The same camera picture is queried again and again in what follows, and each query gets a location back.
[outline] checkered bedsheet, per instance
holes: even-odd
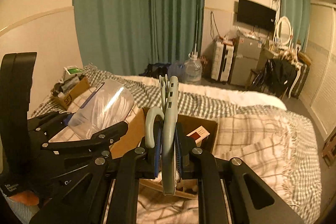
[[[104,79],[123,84],[136,106],[161,106],[160,89],[125,80],[93,65],[84,68],[91,86]],[[51,99],[32,116],[64,111]],[[214,155],[242,158],[291,208],[312,224],[320,214],[321,181],[317,144],[311,121],[271,106],[240,107],[210,97],[179,92],[180,114],[215,119],[219,133]],[[197,200],[186,200],[140,186],[137,223],[198,223]]]

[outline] green curtain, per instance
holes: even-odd
[[[151,27],[151,60],[184,61],[193,49],[197,36],[200,52],[204,0],[149,0]],[[195,33],[198,15],[197,33]]]
[[[73,0],[83,64],[137,75],[151,57],[149,0]]]
[[[293,44],[301,41],[304,52],[307,46],[310,0],[281,0],[280,16],[288,17],[293,27]]]

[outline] white suitcase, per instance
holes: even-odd
[[[219,82],[227,82],[231,69],[233,50],[233,44],[228,45],[216,42],[211,69],[212,79]]]

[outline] floor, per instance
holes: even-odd
[[[228,84],[222,84],[219,82],[211,81],[208,79],[202,79],[201,85],[215,86],[218,88],[223,88],[227,90],[245,90],[244,87],[234,86]],[[322,200],[321,200],[321,213],[326,210],[327,206],[330,204],[331,199],[336,193],[336,163],[331,167],[328,167],[325,161],[321,157],[321,152],[323,149],[324,141],[318,130],[315,122],[313,121],[308,110],[305,108],[303,103],[299,99],[285,97],[283,99],[284,104],[286,105],[289,111],[298,113],[302,116],[308,117],[314,126],[316,133],[316,141],[318,145],[318,153],[320,156],[320,168],[321,168],[321,182],[322,182]]]

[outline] wardrobe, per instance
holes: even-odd
[[[312,64],[300,99],[326,140],[336,127],[336,5],[311,3],[306,53]]]

